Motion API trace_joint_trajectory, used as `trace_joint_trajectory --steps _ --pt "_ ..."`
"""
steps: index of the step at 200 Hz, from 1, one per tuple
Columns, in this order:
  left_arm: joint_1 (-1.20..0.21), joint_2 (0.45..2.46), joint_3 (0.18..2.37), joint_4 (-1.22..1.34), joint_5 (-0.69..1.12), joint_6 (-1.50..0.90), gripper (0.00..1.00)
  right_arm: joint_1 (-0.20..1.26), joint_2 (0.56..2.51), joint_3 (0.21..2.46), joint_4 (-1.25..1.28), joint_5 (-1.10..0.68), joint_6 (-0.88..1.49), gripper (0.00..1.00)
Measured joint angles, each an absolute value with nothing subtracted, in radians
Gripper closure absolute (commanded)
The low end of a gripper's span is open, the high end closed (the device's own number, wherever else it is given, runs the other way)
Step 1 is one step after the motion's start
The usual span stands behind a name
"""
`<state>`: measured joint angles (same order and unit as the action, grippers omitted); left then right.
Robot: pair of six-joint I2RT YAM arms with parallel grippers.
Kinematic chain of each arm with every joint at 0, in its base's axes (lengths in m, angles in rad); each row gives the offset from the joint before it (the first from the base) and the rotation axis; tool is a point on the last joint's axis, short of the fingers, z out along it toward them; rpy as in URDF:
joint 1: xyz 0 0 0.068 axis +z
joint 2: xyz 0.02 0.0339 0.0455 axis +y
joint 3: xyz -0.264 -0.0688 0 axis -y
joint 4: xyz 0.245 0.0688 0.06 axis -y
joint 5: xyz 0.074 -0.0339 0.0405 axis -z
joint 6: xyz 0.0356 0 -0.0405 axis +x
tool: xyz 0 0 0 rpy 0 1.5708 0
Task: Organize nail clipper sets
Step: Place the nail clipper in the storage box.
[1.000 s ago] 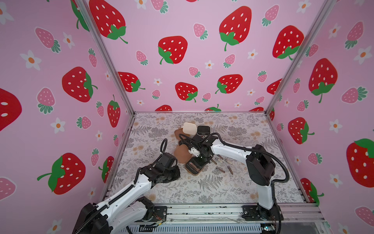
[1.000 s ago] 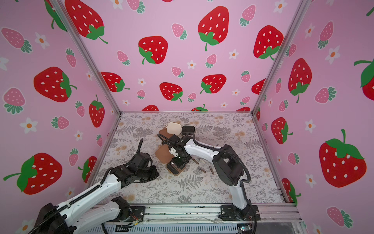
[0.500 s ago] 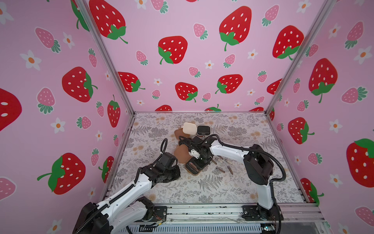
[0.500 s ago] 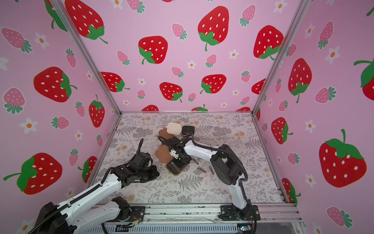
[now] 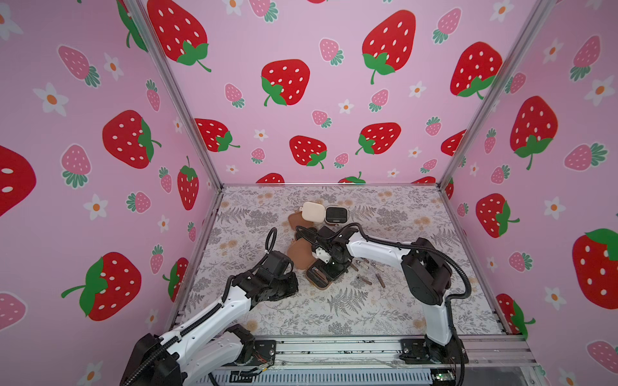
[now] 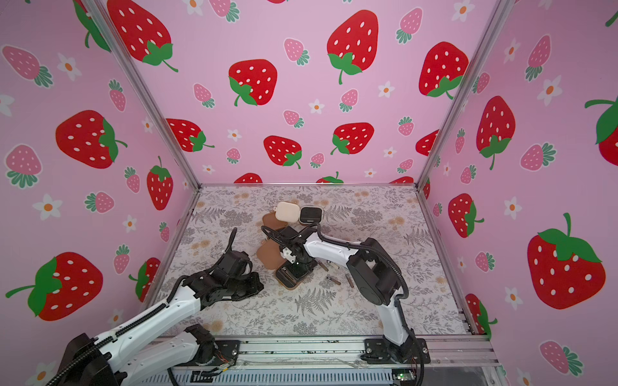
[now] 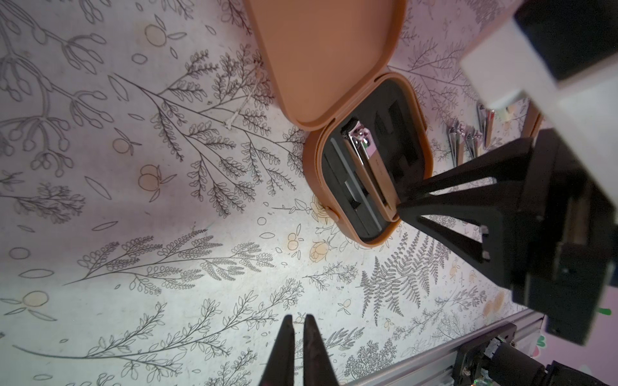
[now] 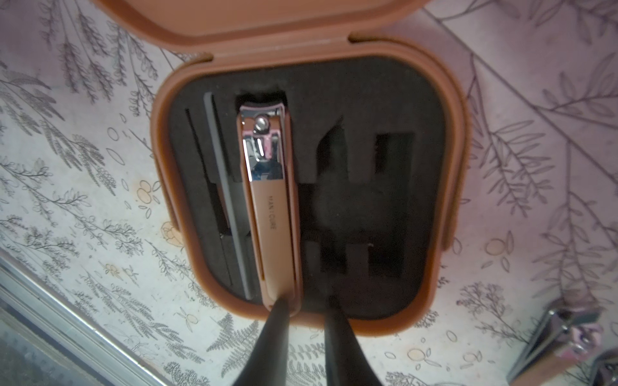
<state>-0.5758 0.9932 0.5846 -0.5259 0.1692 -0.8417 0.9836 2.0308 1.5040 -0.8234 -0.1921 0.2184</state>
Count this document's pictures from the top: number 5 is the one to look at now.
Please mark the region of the black tray tan case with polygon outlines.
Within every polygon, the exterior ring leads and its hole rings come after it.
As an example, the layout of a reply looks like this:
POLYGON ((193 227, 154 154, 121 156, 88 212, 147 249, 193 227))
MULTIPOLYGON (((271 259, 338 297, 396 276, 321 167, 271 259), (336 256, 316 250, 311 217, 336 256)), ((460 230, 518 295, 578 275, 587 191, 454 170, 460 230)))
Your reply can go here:
POLYGON ((347 269, 341 264, 326 264, 322 261, 317 261, 307 269, 306 277, 318 289, 326 290, 346 272, 347 269))

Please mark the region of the tan brown case lid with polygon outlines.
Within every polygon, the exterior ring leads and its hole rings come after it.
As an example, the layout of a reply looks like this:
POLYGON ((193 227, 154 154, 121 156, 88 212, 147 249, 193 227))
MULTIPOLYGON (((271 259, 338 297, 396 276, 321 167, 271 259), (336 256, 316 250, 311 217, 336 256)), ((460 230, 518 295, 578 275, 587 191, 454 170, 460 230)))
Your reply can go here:
POLYGON ((312 254, 312 244, 304 238, 294 241, 286 255, 292 260, 296 270, 307 270, 316 262, 312 254))

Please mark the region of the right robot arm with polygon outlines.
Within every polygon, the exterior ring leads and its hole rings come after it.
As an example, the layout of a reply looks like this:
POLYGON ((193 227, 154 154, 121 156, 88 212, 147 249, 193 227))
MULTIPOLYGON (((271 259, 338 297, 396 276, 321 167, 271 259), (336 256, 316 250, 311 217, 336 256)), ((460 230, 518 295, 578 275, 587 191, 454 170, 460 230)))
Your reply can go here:
POLYGON ((462 268, 425 238, 410 244, 369 236, 359 223, 338 231, 298 226, 297 240, 312 245, 316 262, 306 270, 307 279, 324 290, 347 273, 356 258, 364 258, 402 270, 411 294, 423 304, 426 320, 424 342, 402 342, 400 360, 407 364, 443 363, 465 366, 464 344, 452 315, 452 300, 468 299, 472 286, 462 268))

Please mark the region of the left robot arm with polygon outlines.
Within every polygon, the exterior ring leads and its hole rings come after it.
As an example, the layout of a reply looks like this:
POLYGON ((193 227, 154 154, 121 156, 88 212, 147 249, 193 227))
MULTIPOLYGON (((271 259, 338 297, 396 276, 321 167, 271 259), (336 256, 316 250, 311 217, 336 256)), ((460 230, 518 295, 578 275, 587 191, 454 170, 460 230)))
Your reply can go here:
POLYGON ((133 349, 122 385, 189 385, 224 365, 259 366, 267 360, 255 337, 236 319, 261 302, 278 302, 299 290, 293 261, 274 249, 272 228, 262 259, 251 269, 230 276, 220 298, 161 336, 147 334, 133 349))

